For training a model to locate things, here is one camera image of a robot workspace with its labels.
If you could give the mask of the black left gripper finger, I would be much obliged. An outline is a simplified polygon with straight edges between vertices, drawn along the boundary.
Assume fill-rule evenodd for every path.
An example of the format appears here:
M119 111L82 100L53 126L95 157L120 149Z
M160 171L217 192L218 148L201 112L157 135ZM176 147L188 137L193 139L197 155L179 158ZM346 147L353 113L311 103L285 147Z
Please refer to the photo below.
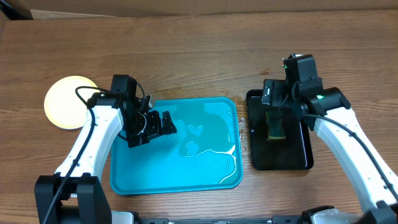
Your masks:
M159 112L156 110L150 111L147 114L147 139L152 140L160 136L162 122Z
M162 113L162 134L169 135L175 134L177 132L177 128L172 122L171 115L168 111L164 111Z

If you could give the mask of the yellow green plate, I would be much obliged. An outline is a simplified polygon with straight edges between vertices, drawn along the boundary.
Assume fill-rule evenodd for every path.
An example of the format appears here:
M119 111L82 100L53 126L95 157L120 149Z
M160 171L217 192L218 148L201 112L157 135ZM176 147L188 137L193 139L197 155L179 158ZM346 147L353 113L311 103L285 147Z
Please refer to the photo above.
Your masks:
M86 77L69 76L54 83L45 96L45 114L59 128L78 129L85 123L87 108L75 93L79 86L96 84Z

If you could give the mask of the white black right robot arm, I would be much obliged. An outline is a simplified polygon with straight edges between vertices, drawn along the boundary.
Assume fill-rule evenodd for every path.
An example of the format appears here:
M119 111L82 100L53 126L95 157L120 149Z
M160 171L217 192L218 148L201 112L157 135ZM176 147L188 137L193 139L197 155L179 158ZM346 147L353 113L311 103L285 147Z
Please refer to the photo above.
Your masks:
M302 212L302 223L397 223L397 175L361 129L350 102L321 80L289 83L265 80L265 105L288 108L324 141L349 178L362 215L317 207Z

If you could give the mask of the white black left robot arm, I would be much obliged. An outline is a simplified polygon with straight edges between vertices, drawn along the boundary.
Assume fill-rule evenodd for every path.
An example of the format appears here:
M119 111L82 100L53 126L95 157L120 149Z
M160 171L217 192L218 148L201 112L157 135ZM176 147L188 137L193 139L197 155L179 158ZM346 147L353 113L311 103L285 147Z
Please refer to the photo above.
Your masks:
M41 175L34 192L41 223L135 223L133 212L111 210L100 178L111 145L120 132L128 147L175 134L169 112L140 112L135 96L95 93L86 101L85 124L53 175Z

